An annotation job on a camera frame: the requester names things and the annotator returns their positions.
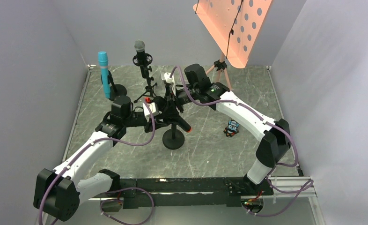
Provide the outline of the black microphone orange end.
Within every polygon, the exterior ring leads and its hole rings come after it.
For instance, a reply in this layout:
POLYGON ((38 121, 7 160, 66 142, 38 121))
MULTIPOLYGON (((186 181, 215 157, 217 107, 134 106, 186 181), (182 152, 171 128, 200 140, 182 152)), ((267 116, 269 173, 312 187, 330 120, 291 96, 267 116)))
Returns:
POLYGON ((178 125, 183 131, 189 133, 192 130, 190 124, 185 121, 179 113, 183 113, 182 104, 178 102, 177 97, 156 96, 152 99, 158 108, 160 114, 154 116, 155 129, 167 127, 171 124, 178 125))

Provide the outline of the black round-base mic stand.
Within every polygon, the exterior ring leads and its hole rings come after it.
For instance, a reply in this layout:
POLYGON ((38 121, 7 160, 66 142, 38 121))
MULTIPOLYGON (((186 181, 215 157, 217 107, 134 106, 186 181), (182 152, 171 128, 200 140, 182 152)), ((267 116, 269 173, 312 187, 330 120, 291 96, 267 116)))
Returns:
POLYGON ((110 97, 108 99, 110 101, 113 101, 118 96, 126 96, 127 95, 127 89, 125 86, 121 84, 115 84, 111 71, 108 71, 108 84, 110 86, 110 97))

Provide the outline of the black glitter microphone silver head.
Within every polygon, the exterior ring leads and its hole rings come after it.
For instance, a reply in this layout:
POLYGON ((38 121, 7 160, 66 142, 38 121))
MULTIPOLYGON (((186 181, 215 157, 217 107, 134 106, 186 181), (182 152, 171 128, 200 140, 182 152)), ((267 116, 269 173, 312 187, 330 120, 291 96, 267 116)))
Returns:
POLYGON ((136 50, 137 63, 140 66, 142 77, 147 79, 149 77, 147 54, 145 53, 145 43, 142 40, 136 40, 134 43, 136 50))

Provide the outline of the blue toy microphone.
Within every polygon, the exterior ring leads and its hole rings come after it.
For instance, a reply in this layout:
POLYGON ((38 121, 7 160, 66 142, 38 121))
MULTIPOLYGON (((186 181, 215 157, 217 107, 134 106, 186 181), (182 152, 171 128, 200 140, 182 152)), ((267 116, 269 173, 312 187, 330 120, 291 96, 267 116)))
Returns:
POLYGON ((109 85, 109 70, 108 70, 108 55, 105 51, 98 52, 98 63, 101 71, 101 80, 105 97, 110 98, 110 85, 109 85))

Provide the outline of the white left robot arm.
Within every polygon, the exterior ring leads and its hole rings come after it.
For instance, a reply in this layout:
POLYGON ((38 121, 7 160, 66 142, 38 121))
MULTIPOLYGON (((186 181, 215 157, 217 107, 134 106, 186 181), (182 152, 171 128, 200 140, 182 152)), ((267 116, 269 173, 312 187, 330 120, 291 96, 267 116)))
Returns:
POLYGON ((166 103, 160 97, 145 98, 143 110, 136 111, 128 96, 118 96, 111 110, 96 127, 90 138, 68 159, 54 169, 43 169, 36 179, 33 205, 39 210, 38 223, 43 224, 43 214, 56 221, 67 221, 78 207, 88 199, 106 193, 113 195, 128 189, 121 185, 120 175, 102 169, 91 178, 84 178, 87 170, 117 143, 136 146, 122 138, 128 128, 143 127, 155 135, 161 127, 161 107, 166 103))

